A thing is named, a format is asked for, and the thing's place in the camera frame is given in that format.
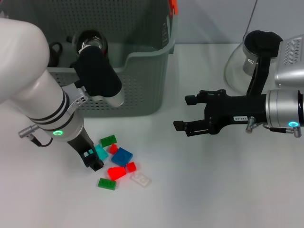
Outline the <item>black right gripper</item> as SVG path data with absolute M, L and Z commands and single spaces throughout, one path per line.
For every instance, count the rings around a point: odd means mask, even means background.
M 200 90 L 197 95 L 185 96 L 187 105 L 206 104 L 205 120 L 192 122 L 174 121 L 178 132 L 185 132 L 188 137 L 202 134 L 218 134 L 228 125 L 247 124 L 250 117 L 255 123 L 266 122 L 266 95 L 229 96 L 226 90 Z

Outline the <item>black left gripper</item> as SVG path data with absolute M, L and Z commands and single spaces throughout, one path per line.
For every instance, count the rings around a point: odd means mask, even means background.
M 93 141 L 89 137 L 85 129 L 82 129 L 80 134 L 67 142 L 82 158 L 86 167 L 97 171 L 104 167 L 104 163 L 96 154 L 93 154 Z

